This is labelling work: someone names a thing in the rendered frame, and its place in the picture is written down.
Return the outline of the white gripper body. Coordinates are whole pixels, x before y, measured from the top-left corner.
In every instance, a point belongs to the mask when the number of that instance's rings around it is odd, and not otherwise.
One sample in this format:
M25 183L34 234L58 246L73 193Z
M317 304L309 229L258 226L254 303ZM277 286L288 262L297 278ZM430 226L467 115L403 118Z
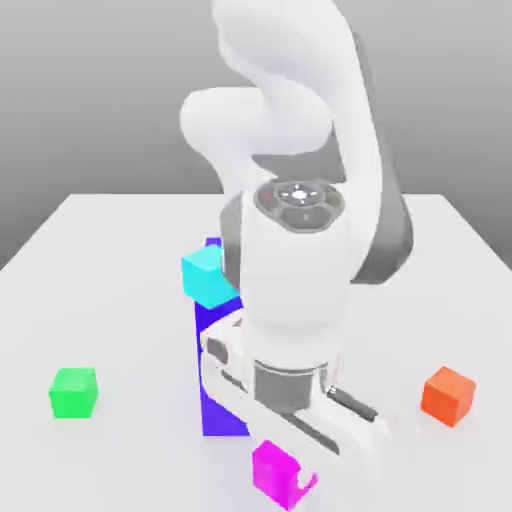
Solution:
M376 410L332 385L332 369L289 370L255 360L203 358L208 396L313 472L380 473L391 433Z

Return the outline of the small magenta cube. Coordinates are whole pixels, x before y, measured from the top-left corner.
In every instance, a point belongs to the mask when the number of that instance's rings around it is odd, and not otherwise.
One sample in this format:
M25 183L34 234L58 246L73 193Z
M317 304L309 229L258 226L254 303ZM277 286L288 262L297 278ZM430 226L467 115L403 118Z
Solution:
M297 473L302 467L291 455L269 440L263 441L252 453L253 485L290 512L314 488L300 490Z

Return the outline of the small orange cube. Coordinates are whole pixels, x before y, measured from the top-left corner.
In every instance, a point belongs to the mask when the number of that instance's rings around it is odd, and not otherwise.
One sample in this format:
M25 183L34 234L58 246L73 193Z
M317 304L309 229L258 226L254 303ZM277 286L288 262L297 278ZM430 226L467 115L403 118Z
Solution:
M454 428L468 414L476 383L458 372L441 367L424 385L420 409Z

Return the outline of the small cyan cube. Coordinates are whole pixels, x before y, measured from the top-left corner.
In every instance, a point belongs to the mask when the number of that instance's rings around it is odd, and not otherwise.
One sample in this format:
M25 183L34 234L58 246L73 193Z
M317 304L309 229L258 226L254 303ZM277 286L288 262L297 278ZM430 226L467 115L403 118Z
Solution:
M239 296L222 272L223 251L208 245L181 260L184 293L206 309L214 309Z

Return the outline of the small green cube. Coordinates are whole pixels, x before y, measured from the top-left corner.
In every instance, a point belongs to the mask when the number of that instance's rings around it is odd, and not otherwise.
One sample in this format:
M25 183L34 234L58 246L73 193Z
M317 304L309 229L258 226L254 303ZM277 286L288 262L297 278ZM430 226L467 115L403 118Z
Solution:
M53 415L58 419L88 419L92 416L98 394L94 368L61 368L49 389Z

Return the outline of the large blue box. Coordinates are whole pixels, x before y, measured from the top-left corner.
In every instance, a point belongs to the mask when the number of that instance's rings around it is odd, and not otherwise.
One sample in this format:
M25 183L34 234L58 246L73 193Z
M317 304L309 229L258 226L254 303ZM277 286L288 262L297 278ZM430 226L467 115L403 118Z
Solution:
M201 333L216 321L240 308L242 308L240 296L211 310L195 302L198 359L201 359L202 354ZM249 436L249 431L244 422L207 395L203 387L202 377L199 377L199 384L203 435L210 437Z

